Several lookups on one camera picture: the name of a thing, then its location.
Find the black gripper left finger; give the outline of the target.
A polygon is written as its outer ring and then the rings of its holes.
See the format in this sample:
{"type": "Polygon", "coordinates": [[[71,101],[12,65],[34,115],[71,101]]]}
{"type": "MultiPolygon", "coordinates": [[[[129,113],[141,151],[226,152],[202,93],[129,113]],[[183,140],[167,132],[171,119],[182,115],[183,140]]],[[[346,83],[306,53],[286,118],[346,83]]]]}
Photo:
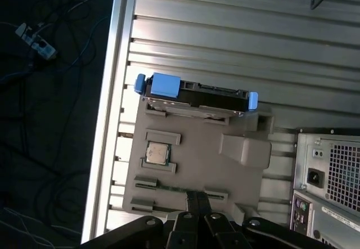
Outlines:
{"type": "Polygon", "coordinates": [[[196,248],[199,193],[186,193],[186,211],[171,212],[163,221],[147,215],[80,245],[80,248],[196,248]]]}

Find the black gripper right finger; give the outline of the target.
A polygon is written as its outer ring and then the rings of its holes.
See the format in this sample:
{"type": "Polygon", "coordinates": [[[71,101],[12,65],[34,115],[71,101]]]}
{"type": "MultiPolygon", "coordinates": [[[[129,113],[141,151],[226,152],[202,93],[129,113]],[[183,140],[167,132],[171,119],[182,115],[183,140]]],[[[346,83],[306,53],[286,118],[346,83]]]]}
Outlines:
{"type": "Polygon", "coordinates": [[[290,230],[260,217],[245,220],[235,228],[234,223],[211,208],[208,195],[196,193],[199,218],[205,222],[215,248],[304,248],[305,242],[290,230]]]}

